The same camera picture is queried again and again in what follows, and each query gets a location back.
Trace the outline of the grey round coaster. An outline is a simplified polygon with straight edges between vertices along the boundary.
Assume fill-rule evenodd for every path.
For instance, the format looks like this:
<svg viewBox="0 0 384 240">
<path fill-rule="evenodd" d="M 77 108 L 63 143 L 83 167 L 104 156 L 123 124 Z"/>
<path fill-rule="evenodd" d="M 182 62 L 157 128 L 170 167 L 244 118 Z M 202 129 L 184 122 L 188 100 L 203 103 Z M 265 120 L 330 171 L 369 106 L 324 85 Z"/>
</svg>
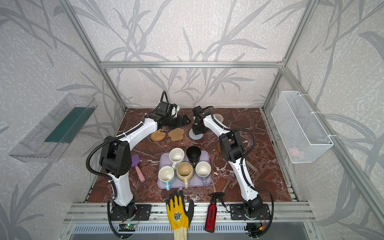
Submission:
<svg viewBox="0 0 384 240">
<path fill-rule="evenodd" d="M 192 140 L 200 140 L 203 138 L 204 134 L 195 134 L 193 130 L 189 131 L 189 136 Z"/>
</svg>

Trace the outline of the cork flower coaster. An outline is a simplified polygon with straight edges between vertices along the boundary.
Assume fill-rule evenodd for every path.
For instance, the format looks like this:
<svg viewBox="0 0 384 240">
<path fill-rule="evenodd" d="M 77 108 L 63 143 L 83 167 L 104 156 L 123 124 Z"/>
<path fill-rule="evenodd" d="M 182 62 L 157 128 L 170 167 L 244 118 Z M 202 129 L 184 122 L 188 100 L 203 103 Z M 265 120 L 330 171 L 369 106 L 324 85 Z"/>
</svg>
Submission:
<svg viewBox="0 0 384 240">
<path fill-rule="evenodd" d="M 181 141 L 184 138 L 185 130 L 182 128 L 177 128 L 168 132 L 172 142 Z"/>
</svg>

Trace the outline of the woven tan round coaster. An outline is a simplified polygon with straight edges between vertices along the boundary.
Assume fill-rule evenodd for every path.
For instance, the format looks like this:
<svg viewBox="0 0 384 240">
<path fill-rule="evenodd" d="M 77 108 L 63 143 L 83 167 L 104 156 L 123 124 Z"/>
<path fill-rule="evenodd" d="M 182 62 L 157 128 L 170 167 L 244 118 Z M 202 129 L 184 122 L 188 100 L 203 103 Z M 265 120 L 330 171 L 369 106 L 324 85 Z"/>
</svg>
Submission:
<svg viewBox="0 0 384 240">
<path fill-rule="evenodd" d="M 167 133 L 159 129 L 151 134 L 151 140 L 154 142 L 162 141 L 166 137 Z"/>
</svg>

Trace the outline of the cream woven round coaster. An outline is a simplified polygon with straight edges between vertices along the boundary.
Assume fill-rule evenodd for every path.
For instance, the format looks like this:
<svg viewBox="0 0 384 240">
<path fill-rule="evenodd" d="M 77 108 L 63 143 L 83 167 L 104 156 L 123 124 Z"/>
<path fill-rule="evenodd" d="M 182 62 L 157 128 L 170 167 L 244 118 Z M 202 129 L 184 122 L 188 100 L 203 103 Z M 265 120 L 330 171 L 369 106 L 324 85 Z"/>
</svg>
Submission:
<svg viewBox="0 0 384 240">
<path fill-rule="evenodd" d="M 214 114 L 214 118 L 215 118 L 218 122 L 220 122 L 220 123 L 223 123 L 223 121 L 224 121 L 224 117 L 223 117 L 222 115 L 220 115 L 220 114 Z"/>
</svg>

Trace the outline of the black mug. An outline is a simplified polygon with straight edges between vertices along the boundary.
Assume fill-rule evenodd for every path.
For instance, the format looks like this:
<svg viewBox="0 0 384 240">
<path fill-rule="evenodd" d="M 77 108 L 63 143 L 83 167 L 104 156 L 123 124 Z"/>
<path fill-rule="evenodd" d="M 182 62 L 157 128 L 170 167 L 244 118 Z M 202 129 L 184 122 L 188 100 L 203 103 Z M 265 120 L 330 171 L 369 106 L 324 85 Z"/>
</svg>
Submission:
<svg viewBox="0 0 384 240">
<path fill-rule="evenodd" d="M 197 146 L 191 146 L 187 148 L 186 155 L 193 168 L 195 168 L 200 161 L 201 152 L 201 149 Z"/>
</svg>

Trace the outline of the white speckled mug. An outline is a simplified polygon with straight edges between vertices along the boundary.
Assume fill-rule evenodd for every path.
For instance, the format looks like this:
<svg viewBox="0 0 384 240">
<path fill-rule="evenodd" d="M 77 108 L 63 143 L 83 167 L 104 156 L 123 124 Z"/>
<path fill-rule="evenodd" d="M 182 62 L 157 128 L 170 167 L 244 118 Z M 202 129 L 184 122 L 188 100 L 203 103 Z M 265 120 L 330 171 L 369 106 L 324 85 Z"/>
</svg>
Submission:
<svg viewBox="0 0 384 240">
<path fill-rule="evenodd" d="M 178 165 L 184 161 L 185 152 L 181 148 L 174 148 L 170 151 L 169 158 L 172 162 L 171 167 L 176 170 Z"/>
</svg>

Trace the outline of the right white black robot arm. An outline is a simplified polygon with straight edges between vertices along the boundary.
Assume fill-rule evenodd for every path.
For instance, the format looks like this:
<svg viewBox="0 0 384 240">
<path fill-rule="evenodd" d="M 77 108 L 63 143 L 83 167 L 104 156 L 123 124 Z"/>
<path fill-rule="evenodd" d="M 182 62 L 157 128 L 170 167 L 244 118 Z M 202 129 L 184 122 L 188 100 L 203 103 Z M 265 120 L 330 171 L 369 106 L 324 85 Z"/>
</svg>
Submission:
<svg viewBox="0 0 384 240">
<path fill-rule="evenodd" d="M 221 155 L 231 165 L 235 173 L 240 185 L 245 210 L 248 211 L 249 215 L 257 213 L 264 206 L 264 203 L 260 196 L 261 190 L 255 188 L 245 160 L 256 145 L 255 135 L 247 129 L 231 129 L 220 123 L 213 114 L 212 106 L 204 109 L 197 106 L 193 108 L 193 114 L 195 123 L 192 130 L 194 134 L 204 134 L 210 130 L 219 138 Z M 243 146 L 240 131 L 247 132 L 253 137 L 253 144 L 247 152 Z"/>
</svg>

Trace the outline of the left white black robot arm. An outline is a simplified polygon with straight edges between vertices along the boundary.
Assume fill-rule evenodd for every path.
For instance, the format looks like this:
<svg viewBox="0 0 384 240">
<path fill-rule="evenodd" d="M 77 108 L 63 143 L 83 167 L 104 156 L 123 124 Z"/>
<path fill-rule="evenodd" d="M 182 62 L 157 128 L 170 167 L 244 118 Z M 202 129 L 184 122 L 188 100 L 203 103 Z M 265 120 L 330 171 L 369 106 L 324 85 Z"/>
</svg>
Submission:
<svg viewBox="0 0 384 240">
<path fill-rule="evenodd" d="M 115 206 L 127 208 L 135 203 L 129 181 L 129 171 L 133 164 L 131 150 L 148 135 L 163 127 L 174 130 L 190 124 L 189 117 L 179 115 L 179 110 L 176 104 L 160 102 L 154 110 L 143 116 L 139 124 L 116 137 L 106 137 L 103 143 L 89 153 L 86 168 L 90 173 L 110 181 Z M 91 167 L 91 158 L 98 150 L 101 150 L 99 164 L 105 170 L 104 173 Z"/>
</svg>

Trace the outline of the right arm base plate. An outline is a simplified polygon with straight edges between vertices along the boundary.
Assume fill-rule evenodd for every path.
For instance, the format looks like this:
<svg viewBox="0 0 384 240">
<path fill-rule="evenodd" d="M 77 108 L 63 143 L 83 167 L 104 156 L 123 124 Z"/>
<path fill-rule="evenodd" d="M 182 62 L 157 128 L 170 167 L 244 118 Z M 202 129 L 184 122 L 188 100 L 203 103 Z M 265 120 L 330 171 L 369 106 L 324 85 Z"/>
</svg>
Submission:
<svg viewBox="0 0 384 240">
<path fill-rule="evenodd" d="M 231 220 L 270 220 L 271 211 L 268 204 L 262 204 L 254 208 L 247 207 L 245 204 L 229 204 Z"/>
</svg>

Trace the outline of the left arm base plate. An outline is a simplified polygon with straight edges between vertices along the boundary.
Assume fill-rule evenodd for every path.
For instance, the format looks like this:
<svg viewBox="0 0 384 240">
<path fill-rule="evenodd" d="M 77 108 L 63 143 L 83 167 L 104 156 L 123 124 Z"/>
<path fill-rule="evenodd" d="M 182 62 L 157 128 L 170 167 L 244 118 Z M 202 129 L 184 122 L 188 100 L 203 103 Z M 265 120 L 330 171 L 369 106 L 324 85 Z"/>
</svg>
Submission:
<svg viewBox="0 0 384 240">
<path fill-rule="evenodd" d="M 148 221 L 152 205 L 138 204 L 122 207 L 113 202 L 110 213 L 112 221 Z"/>
</svg>

